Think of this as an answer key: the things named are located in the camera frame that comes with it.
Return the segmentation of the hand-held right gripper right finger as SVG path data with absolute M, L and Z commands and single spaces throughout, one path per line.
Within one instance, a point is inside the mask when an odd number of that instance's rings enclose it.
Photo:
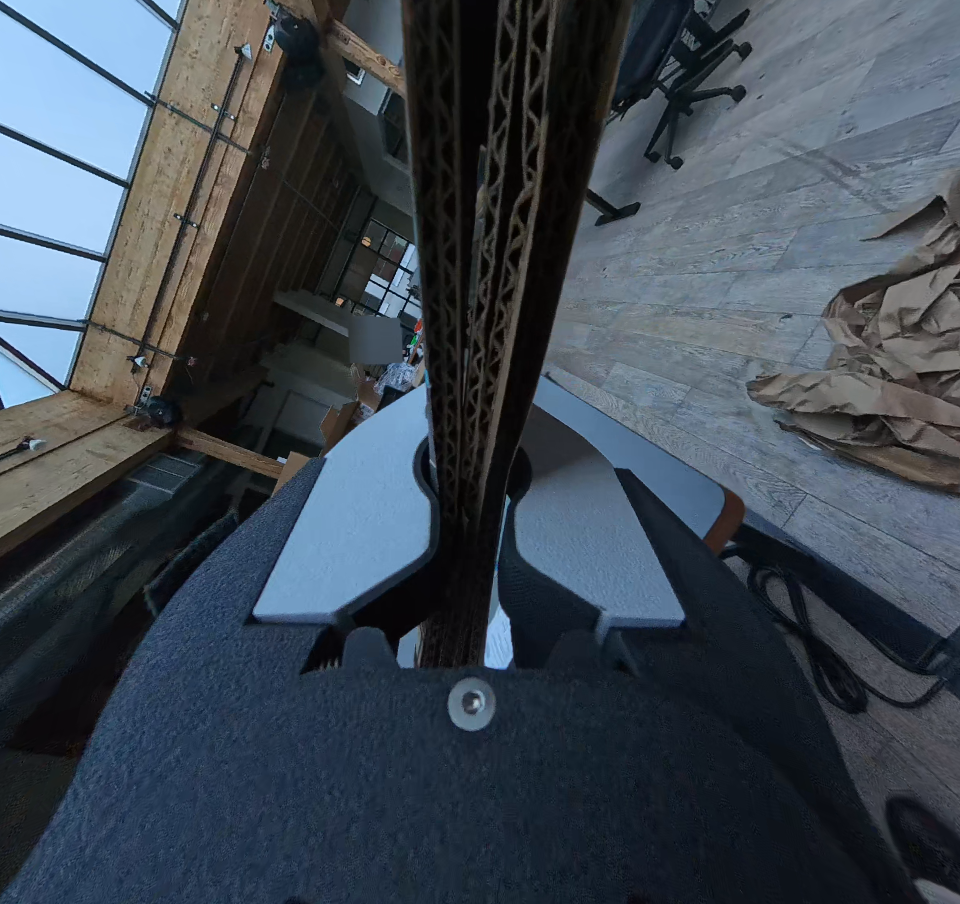
M 542 667 L 560 638 L 673 630 L 686 614 L 614 466 L 532 406 L 510 469 L 497 562 L 512 662 Z

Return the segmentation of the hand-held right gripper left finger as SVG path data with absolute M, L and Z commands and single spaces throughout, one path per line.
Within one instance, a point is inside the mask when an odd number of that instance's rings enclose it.
M 380 629 L 397 644 L 428 615 L 439 539 L 427 387 L 347 433 L 318 477 L 252 616 L 266 624 Z

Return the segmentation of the brown cardboard box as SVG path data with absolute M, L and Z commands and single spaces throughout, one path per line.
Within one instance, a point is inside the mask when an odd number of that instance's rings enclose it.
M 440 598 L 420 668 L 484 657 L 501 518 L 635 0 L 401 0 Z

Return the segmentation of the black desk leg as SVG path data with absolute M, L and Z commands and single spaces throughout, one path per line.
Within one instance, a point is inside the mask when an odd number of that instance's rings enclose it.
M 642 208 L 640 201 L 616 206 L 590 188 L 584 191 L 583 199 L 596 212 L 594 226 L 597 228 L 633 217 Z

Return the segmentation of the bright paned window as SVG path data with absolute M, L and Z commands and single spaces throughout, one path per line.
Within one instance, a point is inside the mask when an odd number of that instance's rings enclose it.
M 399 319 L 411 329 L 421 319 L 415 285 L 417 248 L 375 217 L 354 243 L 349 262 L 331 294 L 333 304 L 349 312 Z

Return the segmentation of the crumpled brown paper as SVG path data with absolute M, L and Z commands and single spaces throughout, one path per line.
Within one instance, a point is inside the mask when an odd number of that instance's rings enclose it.
M 958 496 L 958 174 L 871 238 L 932 210 L 938 219 L 910 253 L 824 308 L 825 369 L 757 378 L 746 390 L 810 446 Z

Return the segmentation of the person's black shoe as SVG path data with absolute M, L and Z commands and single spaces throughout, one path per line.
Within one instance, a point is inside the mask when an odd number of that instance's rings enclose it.
M 918 892 L 927 902 L 959 902 L 959 837 L 921 802 L 906 794 L 889 797 L 887 827 Z

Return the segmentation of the black office chair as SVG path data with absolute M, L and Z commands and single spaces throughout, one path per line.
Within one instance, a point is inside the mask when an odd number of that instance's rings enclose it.
M 747 95 L 743 85 L 701 86 L 732 55 L 745 60 L 752 53 L 750 43 L 738 44 L 733 37 L 749 16 L 746 9 L 715 29 L 696 12 L 694 0 L 634 0 L 610 114 L 622 118 L 654 91 L 662 92 L 666 106 L 644 150 L 648 161 L 679 170 L 680 119 L 691 117 L 695 104 L 718 97 L 739 103 Z

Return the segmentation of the skylight window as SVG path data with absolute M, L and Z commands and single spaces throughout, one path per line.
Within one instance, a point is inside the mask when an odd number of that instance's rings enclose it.
M 71 382 L 188 0 L 1 0 L 2 408 Z

